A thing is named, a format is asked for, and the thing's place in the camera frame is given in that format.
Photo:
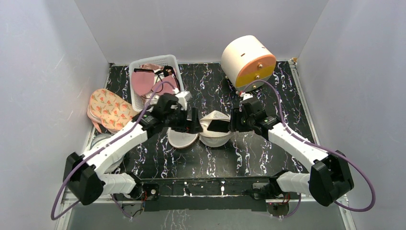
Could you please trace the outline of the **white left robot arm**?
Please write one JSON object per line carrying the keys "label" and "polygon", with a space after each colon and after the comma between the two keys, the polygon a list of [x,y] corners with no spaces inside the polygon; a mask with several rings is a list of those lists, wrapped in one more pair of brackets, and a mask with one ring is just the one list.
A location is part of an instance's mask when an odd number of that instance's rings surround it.
{"label": "white left robot arm", "polygon": [[81,155],[75,152],[70,154],[65,165],[63,185],[83,205],[89,205],[100,196],[109,194],[140,198],[144,182],[138,176],[128,173],[110,174],[108,169],[131,149],[166,127],[188,134],[202,132],[197,108],[191,109],[192,116],[188,118],[187,102],[191,97],[188,91],[165,93],[156,104],[144,108],[103,146]]}

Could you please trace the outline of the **white mesh laundry bag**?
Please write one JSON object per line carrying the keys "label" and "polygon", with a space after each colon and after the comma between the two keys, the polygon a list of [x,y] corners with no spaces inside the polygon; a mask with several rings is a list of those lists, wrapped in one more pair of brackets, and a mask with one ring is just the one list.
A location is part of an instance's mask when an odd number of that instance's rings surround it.
{"label": "white mesh laundry bag", "polygon": [[197,139],[199,139],[204,145],[212,148],[217,148],[226,144],[231,139],[233,132],[219,133],[207,131],[210,121],[215,119],[230,121],[231,116],[217,110],[209,113],[200,119],[200,125],[202,126],[203,131],[198,134],[181,133],[168,129],[167,135],[170,145],[177,149],[183,149],[190,146]]}

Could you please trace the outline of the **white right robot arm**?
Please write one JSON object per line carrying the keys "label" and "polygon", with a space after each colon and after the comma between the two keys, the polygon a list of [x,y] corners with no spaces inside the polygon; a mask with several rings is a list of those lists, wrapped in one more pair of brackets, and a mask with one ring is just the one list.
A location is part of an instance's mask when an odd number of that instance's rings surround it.
{"label": "white right robot arm", "polygon": [[243,100],[240,107],[233,108],[230,124],[232,132],[249,132],[262,136],[296,158],[307,173],[283,170],[269,178],[260,191],[275,198],[283,198],[288,192],[312,196],[327,207],[354,188],[349,164],[342,154],[330,154],[314,147],[284,125],[280,118],[268,115],[257,98]]}

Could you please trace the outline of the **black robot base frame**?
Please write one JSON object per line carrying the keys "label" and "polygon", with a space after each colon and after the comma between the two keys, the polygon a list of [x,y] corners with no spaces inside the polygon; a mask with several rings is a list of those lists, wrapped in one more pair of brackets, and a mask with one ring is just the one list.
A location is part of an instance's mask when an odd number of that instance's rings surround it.
{"label": "black robot base frame", "polygon": [[114,194],[123,204],[140,203],[146,212],[164,210],[248,209],[286,215],[298,200],[297,193],[276,194],[270,177],[214,177],[144,179],[138,194]]}

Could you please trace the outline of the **black bra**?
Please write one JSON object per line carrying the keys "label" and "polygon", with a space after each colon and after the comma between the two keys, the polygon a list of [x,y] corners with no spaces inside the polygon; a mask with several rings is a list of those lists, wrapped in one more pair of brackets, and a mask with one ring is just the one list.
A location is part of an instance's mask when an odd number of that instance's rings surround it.
{"label": "black bra", "polygon": [[215,119],[215,120],[210,121],[210,123],[207,127],[207,131],[228,133],[230,131],[229,124],[230,124],[230,121],[228,121],[228,120]]}

